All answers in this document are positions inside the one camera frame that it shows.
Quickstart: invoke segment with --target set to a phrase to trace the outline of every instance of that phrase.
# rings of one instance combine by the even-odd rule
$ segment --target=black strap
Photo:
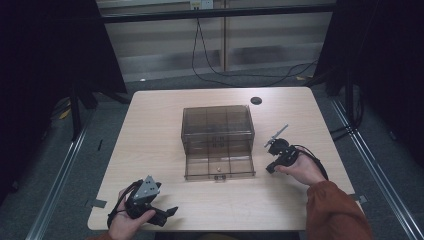
[[[143,180],[138,180],[137,182],[133,182],[130,186],[125,189],[124,193],[121,195],[121,197],[118,199],[118,202],[116,203],[115,207],[112,209],[112,212],[110,212],[107,216],[107,227],[110,228],[110,225],[112,224],[112,220],[115,218],[116,214],[118,214],[118,206],[121,203],[121,201],[124,199],[124,197],[131,192],[134,187],[140,186]]]
[[[327,171],[325,170],[324,166],[322,165],[321,161],[318,158],[316,158],[314,155],[312,155],[312,154],[310,154],[306,151],[299,150],[299,149],[297,149],[297,151],[299,151],[299,152],[305,154],[306,156],[310,157],[312,159],[312,161],[314,161],[314,163],[317,165],[317,167],[321,171],[324,178],[328,180]]]

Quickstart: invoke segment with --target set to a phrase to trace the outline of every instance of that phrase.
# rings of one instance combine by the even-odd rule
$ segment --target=left hand
[[[119,192],[118,199],[122,196],[125,190]],[[115,218],[112,220],[112,224],[109,228],[109,235],[114,240],[130,240],[137,233],[141,225],[149,221],[155,214],[155,210],[149,210],[141,215],[137,219],[132,219],[128,216],[125,211],[125,201],[127,197],[125,196],[122,201],[119,203],[117,208],[118,213]]]

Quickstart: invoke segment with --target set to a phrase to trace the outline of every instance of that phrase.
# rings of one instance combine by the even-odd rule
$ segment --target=orange sleeve
[[[86,240],[113,240],[108,232],[103,233],[102,235],[96,237],[89,237]]]
[[[308,239],[372,239],[364,213],[336,184],[323,181],[308,189]]]

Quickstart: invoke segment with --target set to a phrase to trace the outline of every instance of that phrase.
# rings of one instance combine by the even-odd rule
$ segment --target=handheld controller
[[[324,176],[325,179],[328,180],[328,175],[327,175],[327,171],[325,170],[324,166],[322,165],[321,161],[316,158],[309,150],[308,152],[300,150],[298,148],[296,148],[296,146],[299,147],[303,147],[300,145],[290,145],[285,139],[282,138],[277,138],[277,136],[286,128],[288,127],[288,124],[286,124],[280,131],[278,131],[274,136],[271,137],[271,139],[264,145],[264,147],[267,147],[268,145],[271,145],[268,149],[268,152],[272,155],[272,156],[276,156],[278,155],[278,158],[270,163],[267,167],[266,170],[272,174],[275,172],[274,168],[277,165],[282,165],[285,167],[289,167],[291,165],[293,165],[296,160],[297,157],[299,156],[299,153],[303,153],[305,155],[307,155],[308,157],[310,157],[312,159],[312,161],[317,165],[317,167],[320,169],[322,175]]]
[[[128,216],[132,219],[139,218],[148,210],[155,210],[156,214],[148,221],[148,223],[153,225],[159,225],[163,227],[168,219],[168,217],[174,216],[175,212],[178,210],[178,207],[170,208],[166,211],[155,208],[151,205],[151,202],[156,198],[156,196],[160,193],[160,186],[162,184],[160,182],[155,182],[151,176],[147,176],[147,178],[143,181],[138,180],[131,184],[118,200],[115,208],[109,214],[109,218],[107,221],[108,227],[112,223],[113,218],[118,213],[117,207],[119,203],[122,201],[123,197],[131,191],[130,196],[125,202],[125,211]]]

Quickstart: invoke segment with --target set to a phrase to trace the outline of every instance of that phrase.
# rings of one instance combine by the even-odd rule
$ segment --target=wall
[[[214,1],[214,8],[325,4],[320,1]],[[190,1],[97,0],[102,14],[189,10]],[[200,19],[207,54],[217,71],[278,67],[318,59],[331,13]],[[194,74],[194,19],[107,24],[125,81]],[[195,68],[211,72],[197,39]]]

